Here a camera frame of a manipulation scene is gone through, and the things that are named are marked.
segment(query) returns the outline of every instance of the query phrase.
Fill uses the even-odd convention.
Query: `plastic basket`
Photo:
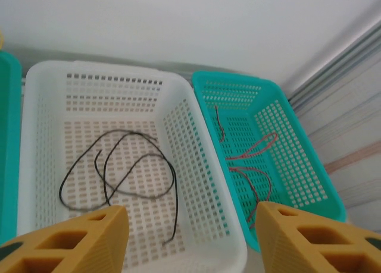
[[[345,208],[282,90],[256,77],[199,71],[192,77],[196,97],[216,148],[247,243],[259,250],[255,229],[246,222],[256,198],[245,178],[229,167],[253,167],[271,178],[270,200],[314,214],[345,221]],[[225,132],[221,130],[216,109]],[[248,159],[226,161],[248,150],[265,135],[276,132],[272,147]],[[263,149],[273,137],[254,150]],[[247,171],[261,200],[268,195],[267,178]]]
[[[111,200],[129,213],[124,272],[243,270],[245,239],[193,90],[178,75],[146,68],[48,61],[29,70],[18,233],[79,215],[60,204],[58,187],[73,161],[114,128],[157,137],[176,170],[179,189],[177,233],[165,246],[173,230],[174,189],[155,201],[119,194]],[[64,192],[68,203],[88,208],[104,201],[93,160],[100,149],[107,154],[120,136],[102,139],[74,169]],[[153,151],[139,137],[124,140],[108,163],[110,183],[117,184],[138,157]],[[154,195],[171,181],[167,164],[154,158],[142,161],[132,174],[121,190]]]
[[[0,245],[16,235],[21,65],[0,51]]]

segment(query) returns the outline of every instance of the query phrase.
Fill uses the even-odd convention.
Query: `white wall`
[[[288,93],[380,18],[381,0],[0,0],[4,49],[25,67],[84,54],[198,64]]]
[[[350,220],[381,233],[381,51],[318,92],[296,114]]]

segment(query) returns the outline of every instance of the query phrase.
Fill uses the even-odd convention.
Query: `white surface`
[[[164,247],[161,243],[173,228],[174,189],[155,201],[119,194],[112,199],[129,212],[124,271],[242,271],[246,243],[193,91],[177,75],[144,68],[44,62],[29,71],[21,131],[18,234],[79,214],[60,204],[59,185],[95,138],[115,128],[157,137],[176,169],[179,189],[177,234]],[[108,153],[120,137],[102,139],[74,169],[63,192],[71,206],[88,208],[103,201],[93,159],[100,149]],[[139,137],[124,140],[108,164],[109,182],[116,185],[133,161],[153,151]],[[103,165],[105,156],[100,159]],[[166,164],[148,158],[121,190],[153,195],[169,184]]]
[[[248,261],[244,273],[265,273],[262,256],[248,247]]]
[[[4,48],[22,62],[63,51],[201,64],[287,93],[380,19],[381,0],[0,0]]]
[[[298,109],[296,114],[322,163],[338,161],[379,143],[380,78],[381,51],[378,51]],[[380,232],[381,155],[346,162],[350,164],[331,173],[330,179],[352,222]]]

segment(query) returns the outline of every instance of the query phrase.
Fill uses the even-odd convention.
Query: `wire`
[[[270,199],[270,196],[271,196],[271,192],[273,190],[273,187],[271,185],[271,178],[262,170],[259,170],[259,169],[256,169],[254,167],[232,167],[232,168],[229,168],[231,169],[232,171],[236,171],[236,172],[239,172],[240,174],[242,174],[248,181],[249,181],[249,178],[248,176],[243,173],[241,170],[249,170],[249,171],[256,171],[258,173],[261,173],[262,175],[264,175],[266,178],[267,178],[267,181],[268,181],[268,193],[267,193],[267,196],[265,198],[265,201],[268,201]],[[260,198],[258,197],[258,193],[255,191],[255,189],[253,189],[253,192],[255,193],[256,197],[257,197],[257,204],[255,205],[255,208],[252,210],[247,222],[250,222],[250,220],[252,219],[252,217],[254,216],[254,213],[255,211],[257,210],[257,206],[258,206],[258,203],[260,202]]]
[[[261,149],[259,151],[256,151],[252,154],[249,155],[250,151],[252,151],[254,148],[256,148],[261,142],[265,141],[267,138],[269,138],[270,136],[274,136],[273,140],[271,140],[266,146],[264,149]],[[244,159],[244,158],[251,158],[251,157],[255,157],[255,156],[258,156],[258,155],[261,155],[263,152],[265,152],[266,150],[270,149],[271,146],[274,144],[274,142],[278,139],[278,134],[276,132],[271,132],[269,133],[268,135],[262,137],[259,141],[256,142],[256,144],[254,144],[253,146],[251,146],[248,150],[246,150],[246,152],[244,152],[243,154],[239,155],[239,156],[236,156],[236,157],[227,157],[226,160],[238,160],[238,159]]]
[[[252,217],[254,216],[254,212],[257,210],[258,203],[260,202],[260,197],[259,197],[257,191],[255,190],[254,185],[251,183],[249,177],[248,177],[244,172],[242,172],[242,171],[241,171],[240,169],[238,169],[238,168],[229,168],[229,170],[230,170],[230,171],[233,171],[233,172],[238,172],[238,173],[240,173],[242,176],[244,176],[244,177],[246,178],[246,180],[249,182],[250,188],[251,188],[251,190],[253,191],[254,196],[255,196],[255,198],[256,198],[256,200],[257,200],[257,203],[255,204],[255,208],[251,211],[250,216],[249,216],[249,217],[247,218],[247,220],[246,220],[247,222],[250,222],[250,220],[251,220]]]
[[[216,119],[217,119],[218,125],[220,126],[220,130],[221,130],[221,133],[222,133],[222,137],[220,139],[220,143],[221,143],[221,142],[224,141],[225,131],[224,131],[223,127],[222,127],[222,124],[221,124],[221,121],[220,121],[220,117],[218,115],[217,105],[215,105],[214,108],[216,110]],[[250,152],[253,151],[259,144],[261,144],[263,141],[267,140],[271,136],[274,136],[274,138],[269,143],[267,143],[267,145],[263,149],[250,154]],[[252,158],[252,157],[261,155],[262,153],[264,153],[265,151],[270,149],[271,146],[275,143],[275,141],[277,139],[278,139],[278,134],[276,132],[269,133],[269,134],[265,135],[264,137],[262,137],[255,144],[253,144],[243,154],[241,154],[239,156],[227,157],[227,158],[225,158],[225,160],[227,160],[227,161],[234,161],[234,160]],[[248,181],[248,183],[250,185],[250,188],[253,191],[254,196],[255,196],[255,198],[257,200],[254,209],[251,211],[249,217],[247,217],[247,219],[246,219],[247,223],[249,223],[253,219],[253,217],[254,217],[255,211],[257,210],[257,206],[258,206],[258,204],[260,202],[260,198],[259,198],[259,195],[258,195],[254,185],[251,183],[251,180],[249,179],[249,177],[243,171],[241,171],[241,170],[256,171],[258,173],[261,173],[262,175],[265,175],[265,177],[268,180],[268,194],[267,194],[267,197],[265,199],[266,201],[268,201],[270,199],[271,192],[272,192],[271,178],[264,171],[259,170],[259,169],[254,168],[254,167],[236,167],[236,166],[229,167],[229,171],[237,172],[237,173],[239,173],[240,175],[242,175],[242,176],[244,176],[246,178],[246,180]],[[253,222],[253,224],[249,228],[252,229],[254,226],[255,226],[255,221]]]
[[[68,176],[71,174],[72,170],[74,169],[74,167],[76,166],[76,164],[94,147],[94,145],[100,140],[102,139],[102,137],[110,134],[110,133],[114,133],[114,132],[122,132],[124,133],[124,135],[122,135],[122,137],[118,140],[118,142],[114,145],[114,147],[111,149],[111,151],[109,152],[109,154],[107,155],[107,158],[105,160],[105,163],[104,163],[104,168],[103,168],[103,175],[101,175],[101,173],[99,172],[99,169],[98,169],[98,165],[97,165],[97,160],[98,160],[98,157],[99,155],[102,153],[102,150],[99,150],[98,153],[96,154],[96,157],[94,159],[94,167],[96,169],[96,172],[98,174],[98,176],[101,178],[102,182],[103,182],[103,189],[104,189],[104,196],[105,196],[105,202],[103,202],[102,204],[98,205],[98,206],[95,206],[95,207],[92,207],[92,208],[87,208],[87,209],[84,209],[84,208],[74,208],[70,205],[68,205],[64,200],[63,200],[63,197],[62,197],[62,191],[63,191],[63,187],[65,185],[65,182],[67,181],[67,178]],[[147,154],[144,154],[142,155],[137,161],[134,162],[134,164],[130,167],[130,169],[128,170],[127,174],[119,181],[119,183],[116,185],[116,187],[113,187],[109,182],[107,182],[107,176],[106,176],[106,171],[107,171],[107,163],[108,163],[108,160],[111,156],[111,154],[115,151],[115,149],[117,148],[117,146],[120,144],[120,142],[126,138],[127,136],[129,135],[139,135],[141,137],[143,137],[145,140],[147,140],[151,145],[154,146],[154,148],[156,148],[157,151],[159,151],[160,154],[158,153],[147,153]],[[177,177],[176,177],[176,172],[174,170],[174,167],[172,166],[172,164],[169,162],[169,160],[165,157],[165,155],[162,153],[162,151],[159,149],[159,147],[153,143],[152,140],[155,140],[157,141],[155,138],[151,137],[150,135],[148,134],[145,134],[145,133],[140,133],[140,132],[137,132],[137,131],[130,131],[130,130],[123,130],[123,129],[116,129],[116,130],[111,130],[111,131],[108,131],[104,134],[102,134],[101,136],[99,136],[78,158],[77,160],[74,162],[74,164],[70,167],[70,169],[68,170],[67,174],[65,175],[61,185],[60,185],[60,190],[59,190],[59,193],[58,193],[58,196],[59,196],[59,199],[61,201],[61,203],[68,209],[70,210],[73,210],[73,211],[81,211],[81,212],[87,212],[87,211],[94,211],[96,209],[99,209],[105,205],[111,205],[110,203],[110,200],[111,198],[115,195],[115,193],[121,193],[121,194],[125,194],[125,195],[128,195],[128,196],[133,196],[133,197],[140,197],[140,198],[143,198],[143,199],[151,199],[151,200],[155,200],[155,199],[159,199],[161,197],[163,197],[165,194],[167,194],[171,188],[173,187],[173,185],[175,186],[175,193],[176,193],[176,213],[175,213],[175,218],[174,218],[174,227],[173,227],[173,233],[172,233],[172,236],[163,242],[163,246],[166,245],[167,243],[171,242],[173,239],[174,239],[174,236],[176,235],[176,227],[177,227],[177,219],[178,219],[178,216],[179,216],[179,198],[178,198],[178,192],[177,192]],[[168,164],[169,168],[170,168],[170,171],[171,171],[171,174],[172,174],[172,182],[171,182],[171,185],[170,187],[164,192],[164,193],[161,193],[157,196],[144,196],[142,194],[138,194],[138,193],[132,193],[132,192],[124,192],[124,191],[121,191],[119,190],[118,188],[121,186],[121,184],[125,181],[125,179],[129,176],[129,174],[133,171],[134,167],[141,161],[143,160],[144,158],[146,157],[149,157],[149,156],[156,156],[156,157],[159,157],[163,160],[166,161],[166,163]],[[112,193],[110,194],[110,196],[108,196],[107,194],[107,186],[109,188],[112,189]]]
[[[221,125],[220,117],[218,116],[217,105],[215,105],[214,108],[216,109],[216,118],[217,118],[217,122],[218,122],[218,125],[220,126],[220,130],[221,130],[221,133],[222,133],[222,136],[221,136],[221,139],[220,139],[220,143],[222,143],[224,141],[224,139],[225,139],[225,131],[224,131],[224,128],[222,127],[222,125]]]

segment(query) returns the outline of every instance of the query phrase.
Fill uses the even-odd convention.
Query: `yellow object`
[[[127,211],[110,206],[5,243],[0,273],[120,273],[129,237]]]
[[[381,272],[381,235],[260,202],[255,220],[266,273]]]
[[[4,44],[4,37],[3,37],[1,30],[0,30],[0,50],[2,49],[3,44]]]

